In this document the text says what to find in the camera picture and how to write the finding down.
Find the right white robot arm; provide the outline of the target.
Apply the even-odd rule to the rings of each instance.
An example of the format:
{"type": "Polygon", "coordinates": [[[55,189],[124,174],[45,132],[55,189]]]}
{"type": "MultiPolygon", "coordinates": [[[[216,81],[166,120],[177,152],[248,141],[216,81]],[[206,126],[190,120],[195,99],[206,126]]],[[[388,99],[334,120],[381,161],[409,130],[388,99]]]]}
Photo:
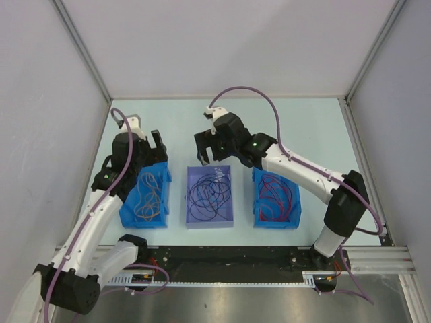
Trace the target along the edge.
{"type": "Polygon", "coordinates": [[[335,262],[334,253],[365,213],[368,195],[362,175],[328,170],[288,151],[265,133],[252,135],[237,115],[224,108],[209,108],[204,116],[211,127],[194,136],[197,159],[203,165],[235,157],[248,168],[287,178],[326,204],[324,226],[310,261],[319,270],[328,269],[335,262]]]}

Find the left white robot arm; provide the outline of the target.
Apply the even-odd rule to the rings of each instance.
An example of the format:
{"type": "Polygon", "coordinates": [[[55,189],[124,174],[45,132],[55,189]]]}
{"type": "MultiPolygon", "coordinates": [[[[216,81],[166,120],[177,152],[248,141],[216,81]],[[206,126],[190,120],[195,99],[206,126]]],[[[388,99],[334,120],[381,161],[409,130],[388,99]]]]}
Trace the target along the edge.
{"type": "Polygon", "coordinates": [[[114,248],[98,260],[94,253],[111,219],[136,187],[139,172],[168,159],[159,131],[152,130],[154,147],[138,130],[118,133],[108,155],[94,176],[91,192],[63,247],[48,265],[38,264],[40,295],[50,305],[78,314],[88,314],[96,305],[102,288],[118,272],[132,266],[140,269],[149,263],[151,253],[144,238],[125,234],[114,248]]]}

